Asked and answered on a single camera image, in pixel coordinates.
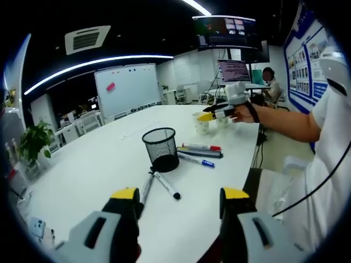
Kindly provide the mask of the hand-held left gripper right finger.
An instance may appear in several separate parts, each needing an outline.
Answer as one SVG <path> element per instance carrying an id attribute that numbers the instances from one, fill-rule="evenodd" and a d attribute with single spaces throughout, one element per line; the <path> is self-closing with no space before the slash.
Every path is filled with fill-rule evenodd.
<path id="1" fill-rule="evenodd" d="M 223 262 L 304 262 L 308 257 L 283 225 L 258 212 L 242 190 L 220 189 L 219 217 Z"/>

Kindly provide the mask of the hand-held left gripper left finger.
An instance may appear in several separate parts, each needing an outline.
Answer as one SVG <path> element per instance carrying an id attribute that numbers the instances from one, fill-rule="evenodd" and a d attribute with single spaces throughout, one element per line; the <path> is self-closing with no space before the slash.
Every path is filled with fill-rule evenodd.
<path id="1" fill-rule="evenodd" d="M 139 190 L 115 192 L 101 211 L 74 226 L 55 249 L 58 262 L 136 262 L 140 218 Z"/>

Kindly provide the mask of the person's right hand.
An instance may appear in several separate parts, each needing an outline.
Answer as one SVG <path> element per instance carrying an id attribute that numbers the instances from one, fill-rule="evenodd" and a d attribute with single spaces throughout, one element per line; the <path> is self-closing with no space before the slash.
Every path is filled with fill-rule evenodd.
<path id="1" fill-rule="evenodd" d="M 259 123 L 259 117 L 255 107 L 251 103 L 237 105 L 230 115 L 233 123 Z"/>

